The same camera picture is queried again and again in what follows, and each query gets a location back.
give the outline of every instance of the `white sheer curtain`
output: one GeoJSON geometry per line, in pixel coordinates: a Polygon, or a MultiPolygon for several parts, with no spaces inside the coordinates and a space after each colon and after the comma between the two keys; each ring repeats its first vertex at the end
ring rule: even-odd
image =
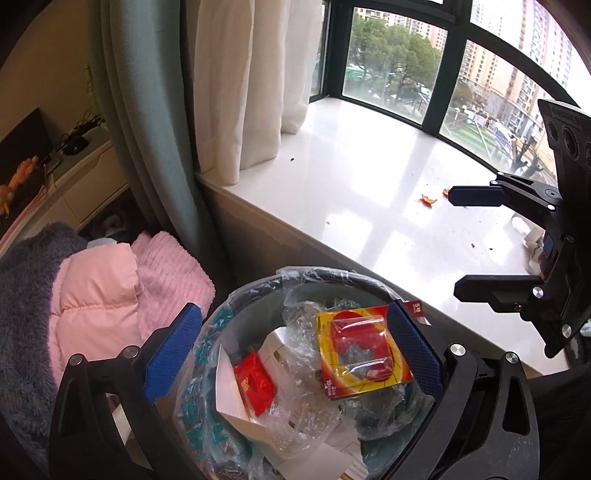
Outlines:
{"type": "Polygon", "coordinates": [[[201,0],[194,115],[202,172],[228,185],[306,118],[322,0],[201,0]]]}

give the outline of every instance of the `fluffy gray fabric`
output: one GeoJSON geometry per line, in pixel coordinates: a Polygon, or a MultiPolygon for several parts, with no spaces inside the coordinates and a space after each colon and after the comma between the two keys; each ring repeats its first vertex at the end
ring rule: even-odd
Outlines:
{"type": "Polygon", "coordinates": [[[0,410],[45,472],[57,395],[47,348],[51,289],[62,260],[85,248],[74,230],[52,223],[0,258],[0,410]]]}

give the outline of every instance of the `teal curtain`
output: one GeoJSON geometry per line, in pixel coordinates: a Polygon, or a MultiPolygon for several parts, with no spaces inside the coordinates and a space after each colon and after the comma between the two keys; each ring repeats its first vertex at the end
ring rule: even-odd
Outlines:
{"type": "Polygon", "coordinates": [[[90,65],[119,162],[149,226],[175,233],[223,299],[230,271],[193,175],[180,0],[87,0],[90,65]]]}

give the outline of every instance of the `metal screw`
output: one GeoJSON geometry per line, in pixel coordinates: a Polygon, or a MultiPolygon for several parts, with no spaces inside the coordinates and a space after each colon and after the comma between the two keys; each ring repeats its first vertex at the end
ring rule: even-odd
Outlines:
{"type": "Polygon", "coordinates": [[[139,353],[139,348],[137,348],[135,345],[126,346],[123,349],[123,356],[125,358],[134,358],[138,355],[138,353],[139,353]]]}
{"type": "Polygon", "coordinates": [[[531,289],[531,292],[534,294],[534,297],[540,299],[544,296],[544,290],[542,287],[534,287],[531,289]]]}
{"type": "Polygon", "coordinates": [[[507,352],[505,354],[505,358],[507,359],[507,361],[510,364],[516,364],[519,361],[519,357],[517,356],[516,353],[513,353],[513,352],[507,352]]]}
{"type": "Polygon", "coordinates": [[[70,365],[80,365],[84,360],[84,356],[81,353],[75,353],[70,357],[69,364],[70,365]]]}
{"type": "Polygon", "coordinates": [[[568,323],[565,323],[562,326],[562,336],[564,338],[570,338],[570,335],[573,333],[573,329],[570,327],[568,323]]]}
{"type": "Polygon", "coordinates": [[[459,343],[454,343],[449,349],[455,356],[462,356],[466,353],[464,346],[459,343]]]}

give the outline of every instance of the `debris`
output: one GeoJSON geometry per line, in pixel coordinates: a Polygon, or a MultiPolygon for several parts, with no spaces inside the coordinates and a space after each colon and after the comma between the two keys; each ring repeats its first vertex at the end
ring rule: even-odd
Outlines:
{"type": "Polygon", "coordinates": [[[433,203],[437,201],[437,199],[430,199],[427,195],[421,195],[421,199],[419,201],[422,202],[423,205],[431,208],[431,206],[433,205],[433,203]]]}

